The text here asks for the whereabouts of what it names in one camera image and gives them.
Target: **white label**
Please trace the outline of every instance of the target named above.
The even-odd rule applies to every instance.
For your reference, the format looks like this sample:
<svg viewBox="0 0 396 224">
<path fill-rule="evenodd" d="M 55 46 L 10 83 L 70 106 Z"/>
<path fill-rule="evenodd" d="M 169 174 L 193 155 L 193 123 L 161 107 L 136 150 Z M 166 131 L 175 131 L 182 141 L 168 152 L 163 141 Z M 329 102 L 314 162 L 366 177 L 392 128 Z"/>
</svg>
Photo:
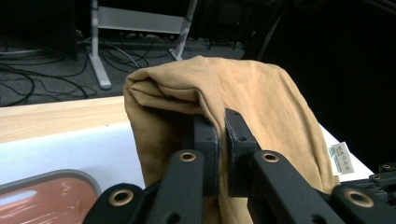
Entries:
<svg viewBox="0 0 396 224">
<path fill-rule="evenodd" d="M 328 147 L 330 161 L 332 162 L 333 175 L 346 175 L 355 173 L 352 161 L 349 156 L 349 150 L 345 142 Z"/>
</svg>

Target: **metal stand leg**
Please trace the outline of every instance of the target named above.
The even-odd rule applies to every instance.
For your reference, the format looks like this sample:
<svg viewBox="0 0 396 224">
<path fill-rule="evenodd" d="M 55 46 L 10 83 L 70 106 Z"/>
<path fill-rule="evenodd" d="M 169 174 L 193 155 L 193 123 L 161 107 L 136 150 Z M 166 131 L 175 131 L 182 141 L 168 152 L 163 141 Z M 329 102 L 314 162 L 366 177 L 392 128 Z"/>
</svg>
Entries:
<svg viewBox="0 0 396 224">
<path fill-rule="evenodd" d="M 183 53 L 184 46 L 186 44 L 187 37 L 189 35 L 192 16 L 194 15 L 195 8 L 197 6 L 198 0 L 191 0 L 189 10 L 187 11 L 187 16 L 184 18 L 183 25 L 181 26 L 180 30 L 180 38 L 178 39 L 177 48 L 176 49 L 169 49 L 172 56 L 175 58 L 176 61 L 183 60 L 181 58 L 181 54 Z"/>
<path fill-rule="evenodd" d="M 98 1 L 92 0 L 92 37 L 91 37 L 91 53 L 90 53 L 90 60 L 93 67 L 93 71 L 98 78 L 100 87 L 104 90 L 111 89 L 111 82 L 108 79 L 107 73 L 105 68 L 103 67 L 102 62 L 99 58 L 99 43 L 98 43 Z"/>
</svg>

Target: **tan cloth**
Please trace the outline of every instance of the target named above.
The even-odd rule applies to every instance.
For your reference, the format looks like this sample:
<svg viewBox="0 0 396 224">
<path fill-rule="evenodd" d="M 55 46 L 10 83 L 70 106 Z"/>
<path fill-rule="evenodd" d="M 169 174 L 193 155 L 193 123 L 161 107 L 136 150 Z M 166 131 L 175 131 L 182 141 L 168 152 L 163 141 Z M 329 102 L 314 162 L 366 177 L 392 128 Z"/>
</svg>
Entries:
<svg viewBox="0 0 396 224">
<path fill-rule="evenodd" d="M 286 156 L 312 187 L 330 192 L 339 184 L 318 121 L 278 66 L 195 57 L 132 73 L 124 95 L 147 186 L 163 176 L 183 134 L 191 132 L 192 114 L 213 123 L 224 149 L 219 198 L 205 200 L 205 223 L 251 222 L 247 200 L 227 193 L 224 108 L 240 112 L 260 146 Z"/>
</svg>

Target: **black equipment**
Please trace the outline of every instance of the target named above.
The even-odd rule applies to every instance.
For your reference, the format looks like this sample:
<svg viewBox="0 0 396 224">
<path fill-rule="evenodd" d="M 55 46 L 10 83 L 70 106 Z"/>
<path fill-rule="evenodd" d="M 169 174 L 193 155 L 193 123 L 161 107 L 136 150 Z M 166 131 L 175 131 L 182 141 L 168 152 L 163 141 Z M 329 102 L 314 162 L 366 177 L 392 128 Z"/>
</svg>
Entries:
<svg viewBox="0 0 396 224">
<path fill-rule="evenodd" d="M 239 113 L 227 109 L 226 125 L 229 195 L 248 198 L 254 223 L 396 223 L 395 164 L 326 195 L 280 153 L 261 150 Z M 146 189 L 132 184 L 107 189 L 84 223 L 202 223 L 203 198 L 219 192 L 220 150 L 214 128 L 195 116 L 194 137 L 173 154 L 162 180 Z"/>
</svg>

